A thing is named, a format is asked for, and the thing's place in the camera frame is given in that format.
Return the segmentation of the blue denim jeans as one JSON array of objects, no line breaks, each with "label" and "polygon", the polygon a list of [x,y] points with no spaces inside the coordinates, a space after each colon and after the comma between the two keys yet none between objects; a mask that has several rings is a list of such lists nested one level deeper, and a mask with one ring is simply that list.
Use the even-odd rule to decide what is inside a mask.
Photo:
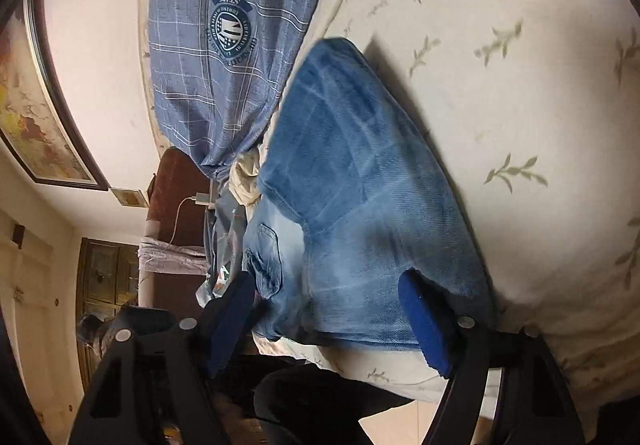
[{"label": "blue denim jeans", "polygon": [[258,335],[413,350],[398,299],[408,269],[454,313],[495,322],[488,276],[445,172],[350,41],[318,42],[298,68],[258,188],[244,236]]}]

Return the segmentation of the dark wooden cabinet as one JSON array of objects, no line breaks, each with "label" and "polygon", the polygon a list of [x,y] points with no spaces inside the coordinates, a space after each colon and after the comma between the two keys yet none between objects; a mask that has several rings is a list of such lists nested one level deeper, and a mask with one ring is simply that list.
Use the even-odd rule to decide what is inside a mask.
[{"label": "dark wooden cabinet", "polygon": [[138,247],[82,238],[76,279],[75,335],[82,387],[103,354],[106,327],[122,306],[138,301]]}]

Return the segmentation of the brown wooden headboard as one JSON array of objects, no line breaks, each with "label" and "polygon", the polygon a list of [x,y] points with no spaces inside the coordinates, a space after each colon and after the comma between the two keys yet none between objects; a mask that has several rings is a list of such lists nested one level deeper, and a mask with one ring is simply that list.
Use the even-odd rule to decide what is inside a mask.
[{"label": "brown wooden headboard", "polygon": [[[152,179],[145,235],[178,247],[200,247],[204,243],[205,209],[192,198],[206,191],[209,179],[190,157],[175,147],[167,149]],[[139,303],[167,309],[179,318],[198,316],[201,307],[195,292],[202,281],[198,275],[141,269]]]}]

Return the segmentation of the grey patterned blanket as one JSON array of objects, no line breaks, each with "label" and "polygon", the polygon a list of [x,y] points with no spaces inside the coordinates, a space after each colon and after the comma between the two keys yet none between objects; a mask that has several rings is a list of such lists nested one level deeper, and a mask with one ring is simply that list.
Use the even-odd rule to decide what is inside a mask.
[{"label": "grey patterned blanket", "polygon": [[242,271],[243,237],[247,226],[245,206],[235,199],[229,186],[212,183],[204,217],[204,252],[208,269],[196,290],[198,305],[219,299]]}]

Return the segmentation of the cream leaf-print bedsheet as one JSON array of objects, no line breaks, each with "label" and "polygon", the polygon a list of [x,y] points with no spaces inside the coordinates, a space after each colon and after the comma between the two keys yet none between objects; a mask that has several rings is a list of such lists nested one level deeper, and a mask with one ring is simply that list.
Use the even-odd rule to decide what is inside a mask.
[{"label": "cream leaf-print bedsheet", "polygon": [[629,0],[319,0],[434,142],[497,290],[586,436],[639,391],[639,16]]}]

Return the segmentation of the pinkish towel on rail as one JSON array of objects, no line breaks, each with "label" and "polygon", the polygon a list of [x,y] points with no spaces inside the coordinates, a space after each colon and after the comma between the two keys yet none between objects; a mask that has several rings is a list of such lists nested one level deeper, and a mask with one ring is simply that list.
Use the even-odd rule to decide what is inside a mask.
[{"label": "pinkish towel on rail", "polygon": [[139,271],[153,274],[205,276],[208,262],[203,247],[180,247],[143,237],[138,249]]}]

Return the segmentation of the small wall switch plate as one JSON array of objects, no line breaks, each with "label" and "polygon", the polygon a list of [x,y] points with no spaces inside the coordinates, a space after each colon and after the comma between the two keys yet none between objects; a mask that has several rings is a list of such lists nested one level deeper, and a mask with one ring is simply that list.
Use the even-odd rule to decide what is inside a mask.
[{"label": "small wall switch plate", "polygon": [[111,193],[122,206],[128,206],[128,208],[147,208],[149,206],[148,200],[139,189],[112,188]]}]

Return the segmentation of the framed wall map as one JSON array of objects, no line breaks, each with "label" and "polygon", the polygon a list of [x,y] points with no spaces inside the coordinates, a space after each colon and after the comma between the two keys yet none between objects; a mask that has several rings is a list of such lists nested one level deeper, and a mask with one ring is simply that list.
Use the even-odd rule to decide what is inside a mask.
[{"label": "framed wall map", "polygon": [[108,188],[54,73],[40,0],[22,0],[1,31],[1,139],[37,184]]}]

